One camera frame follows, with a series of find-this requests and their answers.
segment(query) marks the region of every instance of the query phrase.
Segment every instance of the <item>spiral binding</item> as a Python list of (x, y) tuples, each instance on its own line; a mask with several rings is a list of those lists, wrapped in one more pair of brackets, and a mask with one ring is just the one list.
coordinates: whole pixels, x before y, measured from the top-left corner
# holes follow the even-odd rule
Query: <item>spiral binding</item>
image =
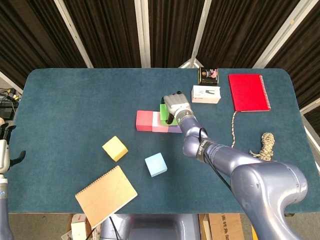
[(264, 94), (264, 97), (265, 97), (265, 100), (266, 100), (266, 104), (268, 106), (268, 109), (270, 110), (271, 106), (270, 106), (269, 98), (268, 98), (267, 91), (266, 91), (266, 88), (265, 88), (265, 82), (264, 82), (264, 79), (262, 78), (262, 75), (260, 75), (260, 81), (261, 81), (261, 85), (262, 85), (262, 89), (263, 89), (263, 94)]
[(95, 180), (94, 182), (92, 182), (91, 184), (89, 184), (88, 186), (86, 186), (84, 189), (82, 189), (80, 192), (78, 192), (76, 194), (79, 195), (80, 193), (82, 193), (84, 190), (86, 190), (87, 188), (90, 188), (93, 184), (95, 184), (96, 182), (98, 182), (100, 179), (104, 178), (106, 175), (108, 175), (109, 173), (111, 173), (113, 170), (120, 168), (118, 165), (115, 166), (114, 168), (112, 168), (110, 171), (108, 171), (107, 173), (103, 174), (101, 177), (99, 177), (97, 180)]

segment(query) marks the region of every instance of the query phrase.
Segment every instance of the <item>teal felt tablecloth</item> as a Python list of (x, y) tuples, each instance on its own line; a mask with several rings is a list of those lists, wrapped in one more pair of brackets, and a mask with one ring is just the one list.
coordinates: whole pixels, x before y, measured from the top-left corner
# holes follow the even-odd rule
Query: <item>teal felt tablecloth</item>
[[(81, 213), (75, 194), (116, 165), (138, 196), (118, 213), (242, 212), (232, 193), (206, 164), (183, 155), (183, 135), (136, 131), (137, 110), (159, 111), (164, 95), (190, 100), (197, 69), (37, 69), (30, 73), (18, 108), (10, 156), (25, 160), (6, 174), (11, 213)], [(234, 106), (228, 74), (259, 73), (270, 112), (239, 112), (235, 148), (259, 152), (261, 136), (275, 137), (273, 159), (297, 165), (309, 191), (290, 213), (320, 210), (320, 179), (289, 75), (282, 69), (219, 69), (218, 104), (192, 103), (212, 139), (231, 145)], [(117, 163), (102, 145), (117, 136), (128, 153)], [(151, 178), (145, 158), (162, 153), (167, 171)]]

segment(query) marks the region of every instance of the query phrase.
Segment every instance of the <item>light blue cube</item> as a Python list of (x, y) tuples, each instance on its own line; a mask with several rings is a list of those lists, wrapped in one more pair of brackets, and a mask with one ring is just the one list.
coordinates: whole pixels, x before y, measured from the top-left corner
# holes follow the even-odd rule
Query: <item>light blue cube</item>
[(157, 176), (167, 171), (167, 165), (164, 158), (161, 155), (161, 152), (147, 157), (145, 159), (146, 166), (149, 169), (151, 177)]

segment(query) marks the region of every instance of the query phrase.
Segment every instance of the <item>red notebook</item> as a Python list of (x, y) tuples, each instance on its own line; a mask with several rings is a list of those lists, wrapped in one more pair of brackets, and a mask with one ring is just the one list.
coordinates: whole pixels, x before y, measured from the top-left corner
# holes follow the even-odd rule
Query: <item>red notebook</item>
[(260, 74), (229, 74), (229, 84), (237, 112), (270, 111), (270, 103)]

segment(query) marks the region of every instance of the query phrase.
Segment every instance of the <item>pink block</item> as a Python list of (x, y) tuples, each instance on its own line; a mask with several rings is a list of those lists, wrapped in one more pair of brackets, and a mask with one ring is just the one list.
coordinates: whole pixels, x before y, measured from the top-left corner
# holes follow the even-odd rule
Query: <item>pink block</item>
[(169, 126), (162, 126), (160, 120), (160, 112), (154, 111), (153, 112), (153, 119), (152, 119), (152, 132), (156, 133), (167, 133)]
[(135, 127), (137, 131), (152, 131), (153, 111), (136, 111)]

